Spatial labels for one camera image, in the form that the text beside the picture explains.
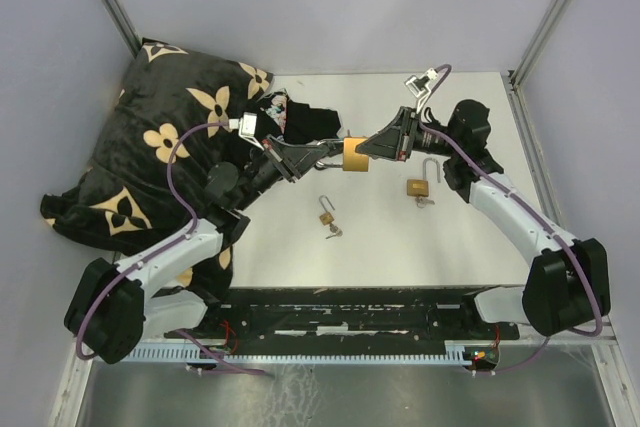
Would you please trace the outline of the large brass padlock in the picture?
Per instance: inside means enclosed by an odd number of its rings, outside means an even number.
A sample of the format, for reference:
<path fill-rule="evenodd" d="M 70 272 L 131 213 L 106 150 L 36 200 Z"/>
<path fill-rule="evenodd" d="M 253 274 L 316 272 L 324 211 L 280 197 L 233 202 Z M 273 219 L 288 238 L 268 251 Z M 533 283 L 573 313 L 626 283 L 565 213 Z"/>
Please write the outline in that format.
<path fill-rule="evenodd" d="M 357 147 L 366 140 L 366 137 L 347 136 L 341 139 L 326 139 L 320 141 L 320 145 L 327 144 L 331 147 L 332 156 L 341 155 L 338 163 L 319 160 L 314 168 L 319 171 L 338 169 L 344 172 L 367 172 L 369 170 L 369 157 L 356 151 Z"/>

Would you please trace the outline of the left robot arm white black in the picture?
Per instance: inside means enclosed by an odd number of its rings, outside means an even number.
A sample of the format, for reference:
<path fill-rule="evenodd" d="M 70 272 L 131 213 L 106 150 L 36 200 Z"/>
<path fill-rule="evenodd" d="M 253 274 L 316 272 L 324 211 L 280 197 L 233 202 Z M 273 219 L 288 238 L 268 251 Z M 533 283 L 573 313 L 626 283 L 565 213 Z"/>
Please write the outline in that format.
<path fill-rule="evenodd" d="M 76 356 L 114 364 L 147 338 L 185 329 L 201 337 L 215 334 L 221 313 L 210 306 L 214 297 L 187 287 L 169 294 L 162 289 L 236 242 L 249 222 L 241 210 L 277 181 L 295 182 L 343 150 L 341 139 L 292 145 L 267 136 L 245 168 L 216 163 L 205 185 L 212 213 L 201 216 L 188 206 L 189 221 L 171 235 L 116 263 L 99 258 L 86 266 L 64 316 Z"/>

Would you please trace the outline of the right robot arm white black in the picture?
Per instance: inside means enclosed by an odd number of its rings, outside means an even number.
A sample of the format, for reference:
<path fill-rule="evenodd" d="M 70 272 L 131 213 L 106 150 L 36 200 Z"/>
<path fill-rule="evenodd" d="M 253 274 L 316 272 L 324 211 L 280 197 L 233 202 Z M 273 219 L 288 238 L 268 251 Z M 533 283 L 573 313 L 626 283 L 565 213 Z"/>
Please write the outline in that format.
<path fill-rule="evenodd" d="M 570 331 L 596 337 L 611 309 L 608 258 L 598 240 L 581 240 L 537 210 L 490 154 L 489 110 L 459 102 L 446 124 L 403 107 L 383 129 L 356 147 L 375 159 L 405 161 L 413 152 L 445 157 L 449 188 L 484 214 L 529 265 L 524 285 L 475 293 L 458 315 L 467 336 L 481 338 L 495 323 L 531 326 L 551 337 Z"/>

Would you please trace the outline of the small padlock key bunch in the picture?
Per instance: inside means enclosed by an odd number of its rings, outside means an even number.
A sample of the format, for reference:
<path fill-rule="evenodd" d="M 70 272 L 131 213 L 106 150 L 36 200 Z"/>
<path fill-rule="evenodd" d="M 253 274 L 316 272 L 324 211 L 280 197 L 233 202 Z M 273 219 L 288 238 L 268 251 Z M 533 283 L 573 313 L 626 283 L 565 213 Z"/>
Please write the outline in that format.
<path fill-rule="evenodd" d="M 330 239 L 333 237 L 341 237 L 343 235 L 343 231 L 334 224 L 329 225 L 330 234 L 326 237 L 326 239 Z"/>

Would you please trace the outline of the black printed garment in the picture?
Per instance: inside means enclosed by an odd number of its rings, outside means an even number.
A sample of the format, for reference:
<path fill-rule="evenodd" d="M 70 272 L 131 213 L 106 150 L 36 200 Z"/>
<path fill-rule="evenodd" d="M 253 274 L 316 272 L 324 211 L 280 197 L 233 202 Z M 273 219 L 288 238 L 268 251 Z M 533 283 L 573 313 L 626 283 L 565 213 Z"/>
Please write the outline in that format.
<path fill-rule="evenodd" d="M 249 101 L 232 117 L 239 118 L 244 113 L 257 116 L 254 134 L 257 141 L 272 135 L 287 144 L 305 145 L 337 138 L 343 130 L 337 111 L 294 101 L 284 90 Z M 258 147 L 241 139 L 236 131 L 224 133 L 220 130 L 215 139 L 221 141 L 220 160 L 233 164 L 239 170 L 244 170 L 262 153 Z"/>

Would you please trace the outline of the medium brass padlock long shackle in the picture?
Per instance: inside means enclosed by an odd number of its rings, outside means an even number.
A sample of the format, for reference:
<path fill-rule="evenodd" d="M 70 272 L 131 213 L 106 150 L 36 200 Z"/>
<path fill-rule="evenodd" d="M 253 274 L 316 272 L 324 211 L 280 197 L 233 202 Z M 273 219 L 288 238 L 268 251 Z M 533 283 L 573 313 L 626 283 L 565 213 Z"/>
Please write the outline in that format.
<path fill-rule="evenodd" d="M 419 179 L 409 179 L 406 184 L 406 193 L 409 197 L 428 200 L 430 196 L 430 184 L 428 178 L 428 165 L 435 166 L 436 182 L 442 182 L 441 164 L 434 157 L 427 157 L 422 163 L 422 177 Z"/>

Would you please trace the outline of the small brass padlock long shackle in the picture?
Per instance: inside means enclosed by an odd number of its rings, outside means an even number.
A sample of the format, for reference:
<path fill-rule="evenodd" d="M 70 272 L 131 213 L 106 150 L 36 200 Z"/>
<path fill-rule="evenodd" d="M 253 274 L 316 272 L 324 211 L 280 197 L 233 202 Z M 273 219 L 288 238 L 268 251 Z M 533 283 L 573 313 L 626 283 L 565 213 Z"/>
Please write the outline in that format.
<path fill-rule="evenodd" d="M 333 211 L 335 210 L 333 203 L 326 195 L 319 197 L 319 203 L 323 209 L 322 214 L 319 216 L 320 222 L 325 226 L 332 224 L 334 222 Z"/>

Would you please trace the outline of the black floral pillow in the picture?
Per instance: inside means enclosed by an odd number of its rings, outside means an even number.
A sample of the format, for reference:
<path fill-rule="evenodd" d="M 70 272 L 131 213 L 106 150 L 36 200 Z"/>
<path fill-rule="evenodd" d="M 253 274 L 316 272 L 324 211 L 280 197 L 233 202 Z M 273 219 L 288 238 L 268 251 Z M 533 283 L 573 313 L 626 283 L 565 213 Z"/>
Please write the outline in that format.
<path fill-rule="evenodd" d="M 273 75 L 243 62 L 147 42 L 122 82 L 88 170 L 72 189 L 47 194 L 40 212 L 58 234 L 131 256 L 206 216 L 220 130 L 270 87 Z"/>

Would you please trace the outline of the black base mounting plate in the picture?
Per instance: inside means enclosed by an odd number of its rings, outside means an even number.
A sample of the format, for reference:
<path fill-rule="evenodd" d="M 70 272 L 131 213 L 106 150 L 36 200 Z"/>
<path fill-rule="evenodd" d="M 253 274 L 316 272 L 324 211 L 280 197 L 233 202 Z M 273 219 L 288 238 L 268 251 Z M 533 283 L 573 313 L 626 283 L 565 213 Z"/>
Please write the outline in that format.
<path fill-rule="evenodd" d="M 471 308 L 473 287 L 233 288 L 190 329 L 197 339 L 348 335 L 493 343 L 519 339 L 512 322 L 487 323 Z"/>

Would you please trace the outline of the right aluminium corner post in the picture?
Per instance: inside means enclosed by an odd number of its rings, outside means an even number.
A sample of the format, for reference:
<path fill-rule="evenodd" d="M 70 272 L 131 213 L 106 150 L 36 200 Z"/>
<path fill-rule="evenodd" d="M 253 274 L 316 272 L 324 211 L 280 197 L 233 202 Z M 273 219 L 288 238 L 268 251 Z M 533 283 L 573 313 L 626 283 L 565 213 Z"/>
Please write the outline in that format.
<path fill-rule="evenodd" d="M 531 75 L 552 34 L 559 26 L 572 0 L 551 0 L 518 66 L 509 74 L 513 91 L 522 88 Z"/>

